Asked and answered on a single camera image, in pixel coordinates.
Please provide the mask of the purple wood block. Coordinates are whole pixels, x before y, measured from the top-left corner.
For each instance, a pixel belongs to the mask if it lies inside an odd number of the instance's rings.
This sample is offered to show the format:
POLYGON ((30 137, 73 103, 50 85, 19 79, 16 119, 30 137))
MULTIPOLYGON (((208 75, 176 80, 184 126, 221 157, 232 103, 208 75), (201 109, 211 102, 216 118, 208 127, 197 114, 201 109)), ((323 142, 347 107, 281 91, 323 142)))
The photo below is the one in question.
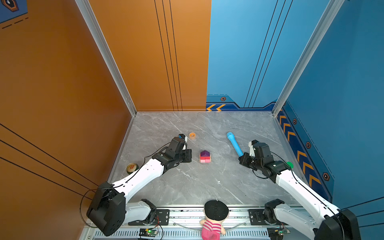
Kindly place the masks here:
POLYGON ((209 158, 210 156, 211 155, 210 155, 210 153, 208 151, 202 151, 200 153, 200 157, 202 157, 202 158, 209 158))

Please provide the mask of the light pink wood block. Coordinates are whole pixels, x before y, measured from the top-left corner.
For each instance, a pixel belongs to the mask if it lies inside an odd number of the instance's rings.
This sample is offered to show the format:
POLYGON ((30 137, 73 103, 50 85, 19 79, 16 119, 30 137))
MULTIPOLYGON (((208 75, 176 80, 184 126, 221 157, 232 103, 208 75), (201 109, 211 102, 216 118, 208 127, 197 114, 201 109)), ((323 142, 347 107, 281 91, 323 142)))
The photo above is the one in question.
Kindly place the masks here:
POLYGON ((200 163, 205 164, 205 163, 210 163, 211 159, 200 159, 200 163))

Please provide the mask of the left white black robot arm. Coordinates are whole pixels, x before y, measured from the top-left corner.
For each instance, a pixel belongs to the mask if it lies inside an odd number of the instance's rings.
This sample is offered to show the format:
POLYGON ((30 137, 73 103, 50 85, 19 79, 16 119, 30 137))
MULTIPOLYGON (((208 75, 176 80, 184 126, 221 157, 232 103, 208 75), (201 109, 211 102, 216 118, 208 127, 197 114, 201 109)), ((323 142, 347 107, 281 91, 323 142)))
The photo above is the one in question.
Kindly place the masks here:
POLYGON ((130 199, 152 180, 181 163, 192 161, 188 149, 188 137, 180 134, 158 151, 144 158, 143 165, 129 176, 112 184, 98 186, 87 210, 87 218, 106 237, 114 234, 122 225, 142 222, 150 225, 156 221, 156 206, 147 199, 131 203, 130 199))

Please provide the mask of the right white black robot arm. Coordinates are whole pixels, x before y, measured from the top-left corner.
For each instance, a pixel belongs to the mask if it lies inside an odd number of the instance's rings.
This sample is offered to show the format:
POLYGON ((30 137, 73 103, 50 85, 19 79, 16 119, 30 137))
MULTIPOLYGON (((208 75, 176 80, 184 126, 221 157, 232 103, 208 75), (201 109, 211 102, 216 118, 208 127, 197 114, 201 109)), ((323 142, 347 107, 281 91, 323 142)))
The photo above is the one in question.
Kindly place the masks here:
POLYGON ((264 218, 271 225, 281 223, 311 240, 359 240, 358 219, 350 210, 341 210, 306 185, 285 161, 276 161, 266 143, 249 142, 250 151, 239 157, 242 166, 261 171, 265 179, 288 192, 307 212, 305 215, 284 201, 265 204, 264 218))

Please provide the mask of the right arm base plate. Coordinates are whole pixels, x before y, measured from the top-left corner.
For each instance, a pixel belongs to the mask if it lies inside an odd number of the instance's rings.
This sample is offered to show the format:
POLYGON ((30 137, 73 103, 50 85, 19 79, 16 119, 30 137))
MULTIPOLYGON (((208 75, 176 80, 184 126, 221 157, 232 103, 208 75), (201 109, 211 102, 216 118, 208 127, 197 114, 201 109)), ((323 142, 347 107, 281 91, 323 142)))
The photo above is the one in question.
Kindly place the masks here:
POLYGON ((249 209, 249 218, 252 226, 266 226, 266 218, 264 216, 264 209, 249 209))

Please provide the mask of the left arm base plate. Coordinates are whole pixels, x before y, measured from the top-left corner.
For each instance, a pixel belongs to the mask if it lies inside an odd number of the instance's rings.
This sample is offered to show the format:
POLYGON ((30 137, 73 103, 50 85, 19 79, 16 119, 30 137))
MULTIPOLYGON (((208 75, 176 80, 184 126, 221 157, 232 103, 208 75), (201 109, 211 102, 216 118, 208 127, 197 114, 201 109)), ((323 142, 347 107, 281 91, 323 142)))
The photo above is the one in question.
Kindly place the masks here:
POLYGON ((128 223, 129 226, 167 226, 170 219, 170 210, 156 209, 150 212, 149 216, 143 221, 133 221, 128 223))

